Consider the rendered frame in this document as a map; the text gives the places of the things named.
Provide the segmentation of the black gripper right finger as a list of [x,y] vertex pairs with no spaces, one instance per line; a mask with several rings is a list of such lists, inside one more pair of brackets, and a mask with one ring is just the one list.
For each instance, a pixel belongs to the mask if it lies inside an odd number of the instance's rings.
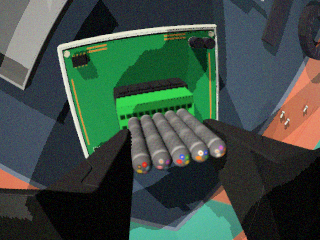
[[320,148],[203,123],[227,144],[223,157],[209,157],[247,240],[304,240],[320,215]]

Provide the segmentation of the dark blue work mat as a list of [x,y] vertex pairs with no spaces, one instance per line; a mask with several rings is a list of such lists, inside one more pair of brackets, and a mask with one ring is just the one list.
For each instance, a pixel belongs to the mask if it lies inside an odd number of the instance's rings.
[[[299,17],[320,0],[288,0],[275,47],[261,39],[273,0],[73,0],[25,91],[0,77],[0,169],[45,189],[87,159],[69,107],[57,47],[73,40],[165,25],[215,24],[219,120],[267,131],[309,57]],[[131,221],[179,231],[221,187],[211,157],[133,171]]]

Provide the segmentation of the green power plug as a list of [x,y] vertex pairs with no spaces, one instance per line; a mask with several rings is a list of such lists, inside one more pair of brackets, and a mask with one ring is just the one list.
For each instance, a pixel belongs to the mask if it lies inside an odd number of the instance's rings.
[[187,88],[143,93],[116,99],[120,129],[129,128],[133,171],[145,175],[153,167],[167,169],[204,161],[209,153],[223,157],[227,144],[200,123]]

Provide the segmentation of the green circuit board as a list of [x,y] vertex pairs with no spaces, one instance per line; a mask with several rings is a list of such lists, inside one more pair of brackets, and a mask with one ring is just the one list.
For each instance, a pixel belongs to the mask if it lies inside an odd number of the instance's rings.
[[[200,123],[216,120],[215,48],[189,47],[191,37],[215,39],[213,31],[161,33],[84,45],[64,51],[69,85],[89,156],[120,131],[113,88],[180,77],[193,95]],[[85,55],[87,65],[72,67]]]

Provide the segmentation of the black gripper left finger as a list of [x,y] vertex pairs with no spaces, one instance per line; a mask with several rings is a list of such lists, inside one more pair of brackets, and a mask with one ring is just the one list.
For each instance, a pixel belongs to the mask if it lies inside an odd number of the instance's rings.
[[129,240],[129,128],[45,189],[0,188],[0,240]]

